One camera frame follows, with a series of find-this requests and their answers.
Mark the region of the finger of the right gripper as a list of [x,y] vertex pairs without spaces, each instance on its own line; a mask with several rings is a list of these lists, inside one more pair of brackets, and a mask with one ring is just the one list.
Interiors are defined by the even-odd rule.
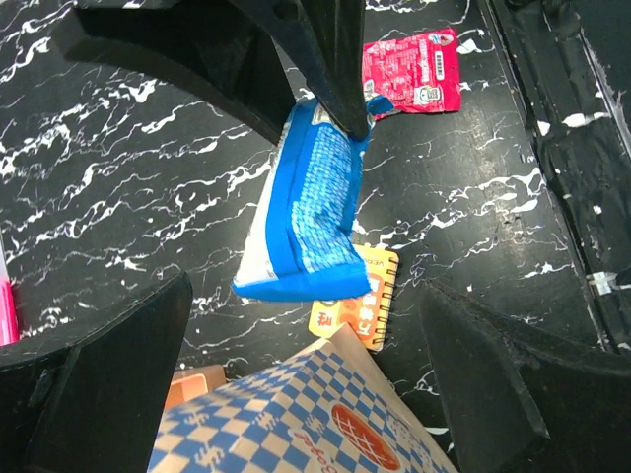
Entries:
[[52,39],[65,59],[140,72],[218,106],[269,142],[295,104],[272,39],[229,1],[74,6]]
[[255,17],[352,138],[368,134],[361,83],[363,1],[257,1]]

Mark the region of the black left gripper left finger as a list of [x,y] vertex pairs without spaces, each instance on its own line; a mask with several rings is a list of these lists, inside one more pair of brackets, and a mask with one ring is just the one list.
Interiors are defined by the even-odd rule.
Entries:
[[2,347],[2,471],[147,471],[191,305],[179,272]]

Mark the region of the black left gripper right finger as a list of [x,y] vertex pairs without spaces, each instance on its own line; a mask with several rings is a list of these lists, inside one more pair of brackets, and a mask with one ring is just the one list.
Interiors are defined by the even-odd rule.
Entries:
[[629,471],[629,356],[567,340],[442,285],[425,285],[420,305],[461,471]]

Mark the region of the pink candy pack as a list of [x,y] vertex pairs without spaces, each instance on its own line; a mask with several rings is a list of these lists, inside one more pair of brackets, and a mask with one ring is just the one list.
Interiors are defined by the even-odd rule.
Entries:
[[362,84],[371,116],[458,111],[456,49],[452,29],[366,43]]

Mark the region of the white checkered paper bag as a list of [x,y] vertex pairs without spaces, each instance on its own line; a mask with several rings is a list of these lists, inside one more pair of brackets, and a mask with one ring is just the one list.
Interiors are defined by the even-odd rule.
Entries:
[[151,472],[453,472],[348,326],[162,418]]

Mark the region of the blue wafer bar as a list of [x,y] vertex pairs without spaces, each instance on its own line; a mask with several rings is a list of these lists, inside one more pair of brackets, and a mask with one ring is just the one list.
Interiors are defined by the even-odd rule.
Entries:
[[302,303],[369,292],[351,242],[368,143],[343,132],[317,100],[294,106],[245,239],[236,295]]

